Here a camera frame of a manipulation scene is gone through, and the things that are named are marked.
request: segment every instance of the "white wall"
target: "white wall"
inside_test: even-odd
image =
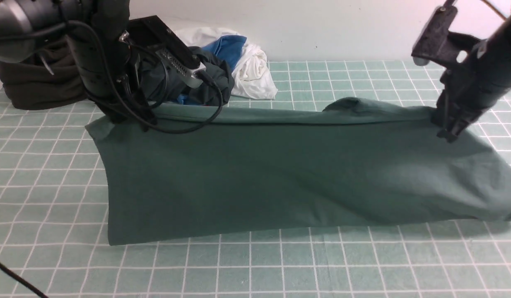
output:
[[[131,16],[174,30],[231,28],[271,60],[404,59],[444,0],[131,0]],[[494,0],[509,12],[511,0]],[[501,23],[479,0],[458,0],[452,31],[486,38]]]

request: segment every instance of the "wire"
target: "wire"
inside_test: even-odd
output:
[[[0,263],[0,270],[2,270],[3,273],[5,273],[5,274],[9,275],[10,277],[12,277],[15,281],[18,281],[23,286],[25,286],[26,288],[31,290],[33,293],[36,294],[36,296],[38,296],[40,298],[48,298],[44,293],[42,293],[41,290],[38,290],[35,286],[33,286],[32,284],[28,283],[25,279],[20,277],[18,274],[12,272],[9,268],[7,268],[2,263]]]
[[[19,41],[19,40],[28,40],[40,38],[49,34],[54,34],[55,32],[62,31],[66,28],[66,23],[59,23],[57,25],[53,25],[51,27],[38,30],[36,32],[32,32],[30,34],[16,35],[16,36],[2,36],[0,37],[0,42],[4,41]]]
[[[481,1],[484,2],[484,4],[486,4],[489,8],[491,8],[492,11],[494,11],[502,20],[506,21],[506,19],[508,19],[508,17],[506,17],[494,4],[492,4],[488,0]]]

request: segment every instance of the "table surface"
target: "table surface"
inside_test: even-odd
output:
[[[358,96],[433,106],[442,69],[403,61],[271,62],[276,100]],[[21,111],[0,92],[0,260],[55,297],[511,298],[511,223],[247,232],[110,247],[91,102]],[[511,92],[471,130],[511,164]],[[30,293],[0,272],[0,297]]]

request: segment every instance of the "green shirt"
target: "green shirt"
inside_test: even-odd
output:
[[[185,128],[215,107],[165,104]],[[87,126],[108,179],[108,240],[125,245],[277,228],[511,221],[511,167],[470,132],[437,138],[430,107],[346,98],[323,112],[224,108],[185,135]]]

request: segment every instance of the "blue fabric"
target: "blue fabric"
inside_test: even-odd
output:
[[[189,100],[189,96],[186,94],[180,94],[176,99],[176,102],[179,104],[185,104],[187,106],[201,106],[200,103]]]
[[[202,49],[214,53],[219,59],[226,61],[231,71],[233,71],[241,58],[245,43],[246,37],[244,36],[226,35],[202,47]]]

